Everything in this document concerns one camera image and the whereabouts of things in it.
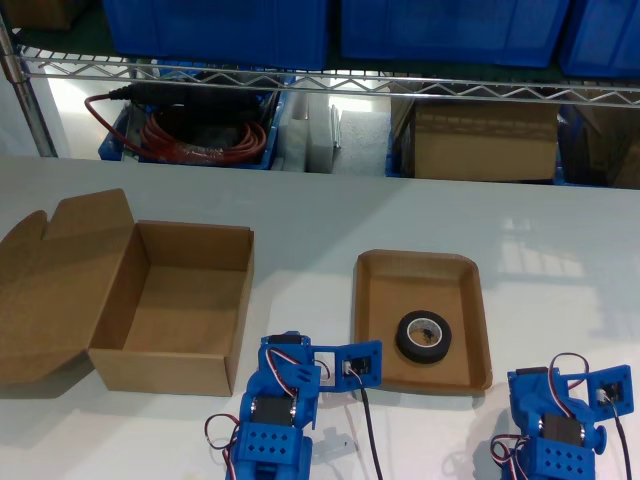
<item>black wire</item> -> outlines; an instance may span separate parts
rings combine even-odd
[[[629,459],[629,447],[627,446],[627,436],[624,434],[624,429],[620,423],[620,419],[616,415],[616,428],[620,434],[620,441],[622,442],[622,451],[624,452],[624,466],[627,469],[627,480],[631,479],[631,460]]]
[[[214,418],[218,418],[218,417],[228,418],[229,420],[231,420],[235,424],[235,426],[233,427],[233,432],[231,432],[231,438],[229,439],[229,443],[227,443],[225,445],[222,445],[220,447],[214,445],[213,442],[211,441],[211,438],[209,438],[209,423],[211,423],[211,420],[213,420]],[[240,426],[240,423],[238,422],[238,419],[236,417],[234,417],[233,415],[231,415],[229,413],[216,413],[215,415],[211,415],[204,422],[204,437],[207,439],[207,443],[209,444],[209,446],[211,448],[213,448],[214,450],[218,450],[218,451],[219,450],[226,450],[233,443],[233,439],[236,436],[236,433],[238,432],[238,427],[239,426]]]
[[[373,436],[373,424],[371,423],[371,411],[369,410],[369,397],[362,383],[360,384],[360,393],[362,394],[362,404],[364,405],[364,415],[367,417],[367,430],[369,430],[369,443],[371,444],[371,453],[373,454],[373,464],[376,466],[376,474],[378,480],[382,480],[382,470],[380,469],[380,461],[378,460],[378,451],[376,450],[376,440]]]

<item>shelf rail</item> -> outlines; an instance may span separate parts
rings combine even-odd
[[[484,81],[427,77],[411,73],[356,70],[285,70],[56,53],[25,47],[21,60],[29,78],[175,83],[194,87],[278,90],[334,95],[551,103],[640,108],[640,84],[534,81]],[[285,82],[294,75],[295,81]]]

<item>black electrical tape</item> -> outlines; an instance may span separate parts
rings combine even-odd
[[[420,331],[430,345],[422,345],[411,338]],[[416,363],[435,363],[442,360],[451,346],[451,328],[440,315],[418,310],[406,315],[398,325],[396,344],[402,354]]]

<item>brown cardboard box on shelf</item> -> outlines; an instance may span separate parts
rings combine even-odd
[[[558,107],[416,104],[415,177],[509,182],[553,178]]]
[[[493,373],[475,263],[460,255],[372,250],[356,264],[356,342],[381,340],[382,387],[393,390],[477,394]],[[402,318],[424,310],[440,315],[451,329],[447,355],[424,365],[396,345]]]
[[[69,30],[86,6],[95,0],[2,0],[12,28]]]
[[[616,188],[640,189],[640,138],[635,139],[626,155],[622,159],[622,165],[613,181]]]
[[[583,91],[594,98],[602,92]],[[567,105],[559,135],[568,182],[637,188],[634,143],[640,139],[640,112],[633,108]]]
[[[63,200],[0,243],[0,395],[231,395],[253,278],[248,228],[134,223],[125,194]]]

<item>table surface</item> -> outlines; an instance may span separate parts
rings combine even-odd
[[[117,187],[136,219],[255,231],[236,394],[109,392],[93,372],[57,399],[0,400],[0,478],[222,479],[204,419],[237,413],[260,337],[300,330],[315,344],[348,343],[353,267],[375,248],[451,252],[478,264],[494,373],[480,398],[371,391],[387,480],[499,478],[489,440],[516,431],[506,374],[558,352],[580,352],[592,370],[630,364],[640,398],[639,192],[0,157],[0,236],[65,197]],[[622,422],[631,452],[640,451],[640,414]],[[598,478],[623,479],[613,421],[606,426]],[[306,433],[315,442],[312,479],[375,478],[352,396],[323,395]],[[640,475],[638,457],[632,465]]]

